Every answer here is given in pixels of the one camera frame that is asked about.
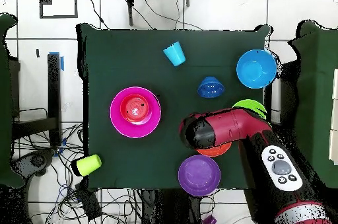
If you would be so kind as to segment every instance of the green bowl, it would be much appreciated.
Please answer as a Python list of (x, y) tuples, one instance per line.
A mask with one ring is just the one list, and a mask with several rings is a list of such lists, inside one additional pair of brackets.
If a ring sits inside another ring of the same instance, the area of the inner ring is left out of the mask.
[(265, 109), (264, 105), (262, 105), (260, 102), (256, 100), (251, 100), (247, 98), (246, 100), (240, 100), (236, 104), (234, 104), (234, 107), (240, 107), (240, 108), (249, 108), (250, 110), (256, 112), (259, 116), (261, 116), (264, 120), (267, 119), (266, 113), (267, 110)]

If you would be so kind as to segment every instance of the light blue cup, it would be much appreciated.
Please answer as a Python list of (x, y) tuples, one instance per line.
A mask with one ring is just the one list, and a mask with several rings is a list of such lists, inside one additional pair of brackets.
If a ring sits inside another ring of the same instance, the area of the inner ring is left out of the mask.
[(174, 44), (170, 45), (164, 49), (163, 52), (175, 67), (186, 61), (186, 57), (183, 54), (179, 42), (175, 42)]
[(252, 89), (269, 85), (276, 76), (277, 64), (265, 50), (250, 50), (238, 60), (236, 68), (240, 82)]

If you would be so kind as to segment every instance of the blue tape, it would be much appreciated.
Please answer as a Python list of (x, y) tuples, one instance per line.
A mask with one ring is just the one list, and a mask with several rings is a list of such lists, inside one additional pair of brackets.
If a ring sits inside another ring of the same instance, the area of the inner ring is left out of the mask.
[[(54, 55), (60, 56), (60, 52), (50, 52), (50, 54), (54, 54)], [(63, 60), (63, 56), (60, 57), (60, 70), (62, 70), (62, 71), (65, 70), (65, 62)]]
[(62, 57), (60, 57), (60, 69), (61, 69), (62, 71), (64, 71), (64, 70), (65, 70), (65, 67), (64, 67), (64, 62), (63, 62), (63, 56), (62, 56)]
[(64, 149), (63, 149), (63, 148), (59, 148), (58, 150), (59, 150), (58, 152), (62, 153)]

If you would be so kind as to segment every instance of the dark green table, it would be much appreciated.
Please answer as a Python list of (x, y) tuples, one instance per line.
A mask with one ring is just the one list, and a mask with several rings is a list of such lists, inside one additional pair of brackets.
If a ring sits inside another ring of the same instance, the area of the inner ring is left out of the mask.
[[(264, 49), (270, 27), (257, 31), (97, 30), (77, 26), (79, 62), (88, 69), (88, 150), (102, 167), (90, 174), (90, 187), (179, 188), (178, 168), (197, 154), (180, 141), (179, 124), (192, 112), (231, 107), (245, 98), (262, 101), (261, 89), (243, 86), (236, 64), (248, 50)], [(180, 41), (186, 62), (174, 67), (163, 49)], [(218, 98), (206, 99), (197, 87), (206, 76), (225, 86)], [(148, 136), (130, 139), (110, 121), (110, 104), (120, 90), (139, 86), (159, 99), (162, 116)], [(219, 188), (247, 188), (238, 143), (215, 161), (221, 170)]]
[(298, 25), (290, 42), (301, 62), (299, 106), (294, 131), (297, 146), (327, 187), (338, 188), (338, 166), (329, 160), (334, 70), (338, 68), (338, 30), (314, 21)]

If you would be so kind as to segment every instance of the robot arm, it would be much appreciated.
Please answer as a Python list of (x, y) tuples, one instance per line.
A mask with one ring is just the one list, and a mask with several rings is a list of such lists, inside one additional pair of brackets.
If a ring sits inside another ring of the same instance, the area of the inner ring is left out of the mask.
[(257, 195), (269, 203), (268, 224), (331, 224), (311, 183), (255, 112), (228, 108), (194, 114), (184, 120), (180, 136), (194, 149), (241, 140)]

